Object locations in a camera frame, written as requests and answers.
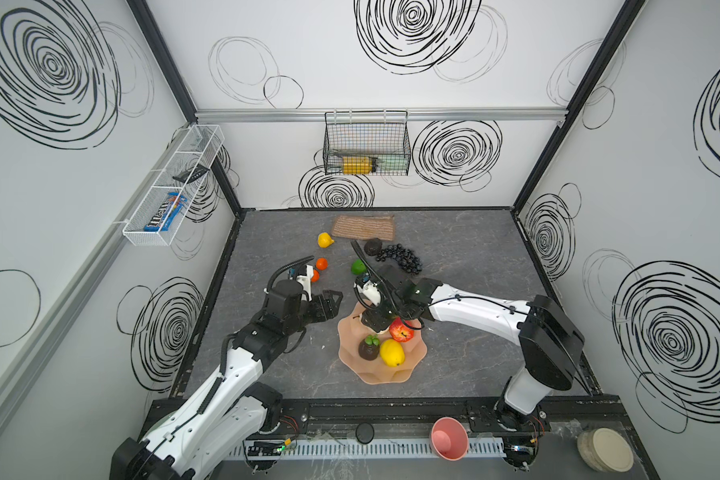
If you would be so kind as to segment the red fake bell pepper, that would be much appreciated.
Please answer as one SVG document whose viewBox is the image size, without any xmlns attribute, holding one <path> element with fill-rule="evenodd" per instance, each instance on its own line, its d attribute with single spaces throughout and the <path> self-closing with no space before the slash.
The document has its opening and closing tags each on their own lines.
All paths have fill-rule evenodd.
<svg viewBox="0 0 720 480">
<path fill-rule="evenodd" d="M 415 337 L 415 330 L 407 326 L 401 319 L 395 319 L 388 328 L 391 338 L 398 343 L 406 343 Z"/>
</svg>

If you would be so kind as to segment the pink wavy fruit bowl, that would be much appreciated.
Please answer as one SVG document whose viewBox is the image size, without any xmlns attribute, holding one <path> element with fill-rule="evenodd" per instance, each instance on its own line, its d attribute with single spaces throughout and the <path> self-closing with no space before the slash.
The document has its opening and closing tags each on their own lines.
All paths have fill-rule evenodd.
<svg viewBox="0 0 720 480">
<path fill-rule="evenodd" d="M 376 333 L 361 322 L 365 308 L 356 303 L 338 323 L 339 359 L 369 385 L 403 383 L 428 353 L 421 334 L 402 343 L 388 331 Z"/>
</svg>

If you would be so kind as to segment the green fake lime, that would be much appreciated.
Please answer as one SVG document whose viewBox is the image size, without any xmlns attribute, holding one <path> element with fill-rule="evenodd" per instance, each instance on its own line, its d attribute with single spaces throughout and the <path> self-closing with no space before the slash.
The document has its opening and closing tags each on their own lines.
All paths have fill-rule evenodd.
<svg viewBox="0 0 720 480">
<path fill-rule="evenodd" d="M 363 260 L 357 259 L 351 265 L 351 272 L 355 276 L 364 275 L 368 272 L 368 267 Z"/>
</svg>

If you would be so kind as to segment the large yellow lemon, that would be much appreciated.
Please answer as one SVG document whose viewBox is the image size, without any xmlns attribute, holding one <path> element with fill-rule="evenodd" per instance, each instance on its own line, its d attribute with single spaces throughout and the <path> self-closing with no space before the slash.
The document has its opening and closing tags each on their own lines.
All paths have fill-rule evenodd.
<svg viewBox="0 0 720 480">
<path fill-rule="evenodd" d="M 382 362 L 391 368 L 401 366 L 406 360 L 402 344 L 393 339 L 387 339 L 381 344 L 379 356 Z"/>
</svg>

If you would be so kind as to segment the dark fake avocado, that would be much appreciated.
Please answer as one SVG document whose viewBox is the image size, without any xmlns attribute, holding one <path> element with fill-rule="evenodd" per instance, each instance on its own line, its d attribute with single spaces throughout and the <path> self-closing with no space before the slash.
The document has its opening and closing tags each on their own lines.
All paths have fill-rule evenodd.
<svg viewBox="0 0 720 480">
<path fill-rule="evenodd" d="M 372 238 L 366 241 L 363 250 L 368 256 L 376 257 L 383 249 L 383 242 L 379 238 Z"/>
</svg>

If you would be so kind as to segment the small yellow lemon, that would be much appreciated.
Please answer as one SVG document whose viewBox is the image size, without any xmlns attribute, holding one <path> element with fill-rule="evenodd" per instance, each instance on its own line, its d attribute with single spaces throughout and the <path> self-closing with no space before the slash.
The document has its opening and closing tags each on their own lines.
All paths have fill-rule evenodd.
<svg viewBox="0 0 720 480">
<path fill-rule="evenodd" d="M 335 240 L 331 237 L 331 235 L 327 232 L 320 233 L 318 235 L 318 246 L 320 248 L 329 248 L 335 243 Z"/>
</svg>

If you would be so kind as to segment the dark mangosteen green top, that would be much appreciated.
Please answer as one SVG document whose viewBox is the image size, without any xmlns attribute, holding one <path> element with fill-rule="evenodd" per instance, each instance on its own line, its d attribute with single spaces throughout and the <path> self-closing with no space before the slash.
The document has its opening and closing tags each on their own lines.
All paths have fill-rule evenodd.
<svg viewBox="0 0 720 480">
<path fill-rule="evenodd" d="M 380 353 L 380 341 L 375 335 L 366 336 L 358 346 L 358 355 L 366 361 L 374 361 Z"/>
</svg>

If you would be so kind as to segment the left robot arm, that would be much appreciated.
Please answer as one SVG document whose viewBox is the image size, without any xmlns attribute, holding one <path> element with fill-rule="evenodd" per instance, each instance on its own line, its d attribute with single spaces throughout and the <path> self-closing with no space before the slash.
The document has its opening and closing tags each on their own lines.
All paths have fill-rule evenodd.
<svg viewBox="0 0 720 480">
<path fill-rule="evenodd" d="M 220 364 L 177 410 L 140 440 L 115 450 L 112 479 L 204 479 L 246 438 L 279 424 L 282 396 L 261 383 L 291 335 L 334 319 L 343 294 L 310 291 L 308 281 L 270 282 L 262 307 L 222 342 Z"/>
</svg>

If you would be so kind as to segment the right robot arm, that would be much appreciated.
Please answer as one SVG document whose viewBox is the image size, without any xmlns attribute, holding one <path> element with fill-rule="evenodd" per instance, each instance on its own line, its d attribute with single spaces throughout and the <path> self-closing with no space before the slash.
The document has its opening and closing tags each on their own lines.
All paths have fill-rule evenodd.
<svg viewBox="0 0 720 480">
<path fill-rule="evenodd" d="M 362 322 L 390 330 L 399 319 L 463 325 L 503 338 L 520 348 L 523 366 L 507 381 L 494 406 L 506 430 L 539 417 L 539 403 L 552 391 L 568 391 L 579 372 L 585 337 L 553 299 L 502 300 L 460 290 L 439 280 L 414 281 L 387 265 L 356 277 L 354 291 L 365 308 Z"/>
</svg>

